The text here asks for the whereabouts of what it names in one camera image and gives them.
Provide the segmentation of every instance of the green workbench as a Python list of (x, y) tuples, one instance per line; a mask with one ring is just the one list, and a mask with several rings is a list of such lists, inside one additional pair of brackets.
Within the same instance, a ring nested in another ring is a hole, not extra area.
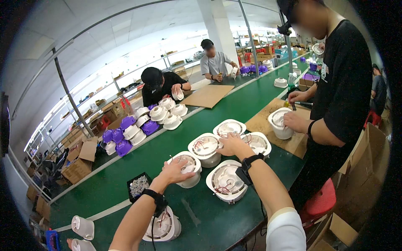
[[(308, 64), (295, 60), (305, 71)], [(187, 150), (187, 145), (202, 133), (225, 119), (245, 123), (264, 108), (284, 89), (273, 86), (278, 77), (287, 78), (287, 65), (257, 79), (223, 98), (212, 109), (203, 109), (187, 118), (174, 131), (166, 131), (140, 146), (125, 157), (90, 177), (51, 205), (53, 229), (71, 224), (74, 215), (88, 218), (128, 199), (126, 181), (142, 172), (154, 178), (168, 160)], [(266, 162), (290, 188), (302, 169), (303, 161), (272, 145)], [(260, 201), (252, 189), (236, 204), (228, 205), (213, 195), (205, 178), (212, 169), (203, 168), (200, 182), (191, 189), (170, 185), (165, 196), (173, 213), (182, 224), (180, 236), (170, 242), (157, 243), (158, 250), (225, 250), (252, 231), (263, 221)], [(107, 250), (113, 235), (129, 206), (95, 221), (95, 248)], [(68, 250), (67, 238), (80, 238), (72, 230), (60, 232), (62, 250)], [(140, 250), (153, 250), (152, 244), (143, 241)]]

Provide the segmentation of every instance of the white pillar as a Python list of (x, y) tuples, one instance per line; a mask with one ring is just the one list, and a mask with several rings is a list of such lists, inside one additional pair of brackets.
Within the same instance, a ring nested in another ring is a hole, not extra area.
[[(222, 51), (228, 57), (239, 65), (237, 59), (236, 47), (232, 31), (230, 30), (229, 20), (226, 15), (222, 0), (197, 0), (205, 27), (208, 30), (209, 39), (212, 40), (217, 51)], [(228, 72), (232, 71), (230, 65), (226, 65)]]

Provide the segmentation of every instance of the red plastic stool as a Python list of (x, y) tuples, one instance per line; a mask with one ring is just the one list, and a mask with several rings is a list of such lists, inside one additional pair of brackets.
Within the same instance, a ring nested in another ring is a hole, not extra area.
[(381, 116), (378, 116), (373, 110), (370, 110), (369, 115), (367, 116), (366, 122), (364, 123), (364, 128), (367, 127), (367, 122), (369, 121), (370, 116), (373, 116), (373, 125), (377, 125), (378, 127), (381, 125)]
[(245, 62), (250, 62), (250, 56), (251, 56), (251, 52), (246, 52), (244, 54), (244, 61)]
[(242, 67), (243, 64), (242, 64), (242, 60), (240, 59), (240, 57), (237, 57), (237, 60), (239, 60), (239, 66)]
[(110, 125), (110, 120), (106, 115), (103, 115), (102, 121), (99, 122), (100, 129), (105, 130), (108, 125)]
[(300, 212), (303, 227), (306, 229), (314, 225), (316, 220), (331, 211), (335, 203), (335, 188), (331, 178), (329, 178), (321, 190), (304, 204), (303, 210)]

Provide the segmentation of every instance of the wooden board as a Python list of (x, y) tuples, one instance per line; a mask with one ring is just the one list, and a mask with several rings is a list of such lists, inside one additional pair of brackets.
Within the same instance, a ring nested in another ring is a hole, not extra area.
[[(307, 136), (303, 133), (295, 133), (290, 139), (281, 140), (275, 136), (271, 124), (268, 122), (268, 116), (279, 108), (282, 108), (284, 103), (284, 100), (274, 98), (266, 107), (246, 122), (247, 130), (263, 133), (271, 144), (303, 159), (306, 153)], [(310, 109), (296, 105), (296, 112), (303, 118), (310, 119)]]
[(234, 86), (207, 85), (185, 98), (181, 104), (188, 106), (214, 107)]

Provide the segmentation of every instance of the white sleeve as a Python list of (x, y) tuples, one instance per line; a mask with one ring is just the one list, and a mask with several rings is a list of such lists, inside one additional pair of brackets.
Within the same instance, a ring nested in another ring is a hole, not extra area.
[(268, 225), (267, 251), (306, 251), (306, 234), (296, 212), (278, 215)]

